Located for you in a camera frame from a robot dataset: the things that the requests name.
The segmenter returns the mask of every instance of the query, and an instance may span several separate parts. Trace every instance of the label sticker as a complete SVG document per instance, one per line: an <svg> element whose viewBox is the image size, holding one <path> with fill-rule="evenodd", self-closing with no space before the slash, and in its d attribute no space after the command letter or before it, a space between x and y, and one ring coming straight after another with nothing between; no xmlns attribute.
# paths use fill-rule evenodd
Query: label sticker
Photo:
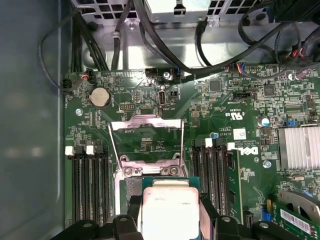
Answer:
<svg viewBox="0 0 320 240"><path fill-rule="evenodd" d="M283 211L282 209L280 209L280 215L284 220L288 221L289 223L295 225L297 228L311 235L310 225L305 221L300 220L299 218L291 215L286 211Z"/></svg>
<svg viewBox="0 0 320 240"><path fill-rule="evenodd" d="M246 140L247 134L245 128L233 129L233 140Z"/></svg>

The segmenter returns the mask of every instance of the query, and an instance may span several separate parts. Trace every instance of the power cable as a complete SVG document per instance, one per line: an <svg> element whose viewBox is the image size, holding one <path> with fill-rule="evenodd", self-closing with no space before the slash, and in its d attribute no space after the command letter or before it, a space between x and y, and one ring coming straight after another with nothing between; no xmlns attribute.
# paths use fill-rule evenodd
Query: power cable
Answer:
<svg viewBox="0 0 320 240"><path fill-rule="evenodd" d="M300 32L299 32L299 29L298 29L296 23L292 23L292 27L293 27L293 30L294 30L296 36L297 36L297 40L298 40L298 51L297 52L299 52L300 49L302 48L302 41L301 41ZM278 73L276 73L274 75L270 75L270 76L253 76L253 75L249 75L249 74L247 74L245 72L240 72L240 74L243 75L243 76L246 76L247 78L252 78L252 79L256 79L256 80L267 80L267 79L278 78L278 77L286 74L286 72L291 69L290 67L298 61L298 58L299 58L299 54L297 53L294 56L293 60L291 61L291 63L289 64L288 67L286 67L284 70L282 70L282 71L280 71L280 72L278 72Z"/></svg>
<svg viewBox="0 0 320 240"><path fill-rule="evenodd" d="M126 3L126 6L118 20L118 23L115 27L115 32L121 34L121 28L128 17L131 8L133 7L132 0L128 0ZM111 63L111 70L117 70L118 69L118 63L119 63L119 56L120 56L120 47L121 47L121 37L114 37L113 38L113 58Z"/></svg>
<svg viewBox="0 0 320 240"><path fill-rule="evenodd" d="M150 42L148 42L147 38L146 38L146 32L144 29L144 26L142 25L142 23L139 23L139 30L140 30L140 34L141 34L141 38L142 41L144 43L144 45L146 46L147 49L149 49L150 52L152 52L154 55L156 55L157 57L159 57L160 59L164 60L165 62L167 62L168 64L175 66L175 64L169 60L166 56L164 56L161 52L159 52L157 49L155 49Z"/></svg>
<svg viewBox="0 0 320 240"><path fill-rule="evenodd" d="M253 6L252 8L250 8L243 16L242 18L240 19L239 21L239 24L238 24L238 33L241 37L241 39L248 45L250 46L254 46L257 41L255 41L254 39L252 39L251 37L249 37L246 33L245 33L245 30L244 30L244 26L243 26L243 21L245 18L248 17L248 15L250 13L253 13L254 11L257 11L259 9L265 9L265 8L268 8L270 7L271 3L270 2L264 2L264 3L261 3L261 4L258 4L256 6ZM268 52L270 54L270 56L275 59L276 58L276 55L275 55L275 51L267 46L267 45L260 45L259 46L260 49L263 49L264 51Z"/></svg>
<svg viewBox="0 0 320 240"><path fill-rule="evenodd" d="M103 56L101 49L99 45L97 44L96 40L92 36L90 29L84 20L84 18L81 16L81 14L76 14L74 16L74 20L81 32L81 35L90 51L91 57L93 58L93 61L99 71L108 71L109 68L107 66L105 57Z"/></svg>

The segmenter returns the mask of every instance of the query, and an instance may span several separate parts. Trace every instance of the blue connector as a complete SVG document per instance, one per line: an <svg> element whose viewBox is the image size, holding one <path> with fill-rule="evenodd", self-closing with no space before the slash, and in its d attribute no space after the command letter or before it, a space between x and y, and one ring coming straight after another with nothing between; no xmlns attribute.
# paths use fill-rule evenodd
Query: blue connector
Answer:
<svg viewBox="0 0 320 240"><path fill-rule="evenodd" d="M286 121L287 127L295 127L296 126L296 120L288 120Z"/></svg>
<svg viewBox="0 0 320 240"><path fill-rule="evenodd" d="M266 209L261 211L262 221L272 222L272 214L269 213Z"/></svg>

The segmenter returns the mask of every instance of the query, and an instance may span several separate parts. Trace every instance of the capacitor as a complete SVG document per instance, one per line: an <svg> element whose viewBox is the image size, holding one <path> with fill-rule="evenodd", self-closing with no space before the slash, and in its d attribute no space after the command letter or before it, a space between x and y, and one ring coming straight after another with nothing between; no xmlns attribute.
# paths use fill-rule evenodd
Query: capacitor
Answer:
<svg viewBox="0 0 320 240"><path fill-rule="evenodd" d="M307 75L309 74L309 70L308 69L305 69L305 70L302 70L301 72L298 72L294 78L296 80L301 80L301 79L304 79Z"/></svg>
<svg viewBox="0 0 320 240"><path fill-rule="evenodd" d="M270 120L266 117L259 119L258 121L258 126L263 128L263 127L269 127L270 125Z"/></svg>
<svg viewBox="0 0 320 240"><path fill-rule="evenodd" d="M97 109L103 109L110 104L111 94L107 89L99 86L91 91L89 100Z"/></svg>

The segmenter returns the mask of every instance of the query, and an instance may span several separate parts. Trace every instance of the metal sheet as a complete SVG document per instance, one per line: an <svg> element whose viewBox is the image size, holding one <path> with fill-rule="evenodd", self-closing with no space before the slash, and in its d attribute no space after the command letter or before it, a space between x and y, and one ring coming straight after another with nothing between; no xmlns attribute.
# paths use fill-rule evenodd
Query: metal sheet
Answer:
<svg viewBox="0 0 320 240"><path fill-rule="evenodd" d="M139 28L139 21L127 20L122 31L121 54L119 59L119 69L143 69L152 67L164 67L167 64L153 55L143 44ZM266 33L271 31L276 25L267 24L262 26L247 26L245 32L252 38L259 40ZM166 25L167 29L158 29L161 39L170 50L189 67L201 67L203 64L198 58L195 47L195 25ZM314 23L299 23L301 38L306 38L315 28ZM107 64L111 66L113 56L113 38L111 33L114 26L101 26L95 33L98 44L106 51ZM293 29L287 27L281 35L279 50L291 50L297 43ZM274 47L275 37L266 42L270 47ZM239 34L236 26L207 27L202 37L202 48L211 64L218 64L228 60L243 52L248 47ZM270 63L274 62L270 56L261 49L257 49L244 62L247 63Z"/></svg>
<svg viewBox="0 0 320 240"><path fill-rule="evenodd" d="M0 238L50 239L64 226L60 116L57 93L41 71L37 43L69 8L56 0L2 3ZM55 79L68 67L68 32L55 32L44 46Z"/></svg>

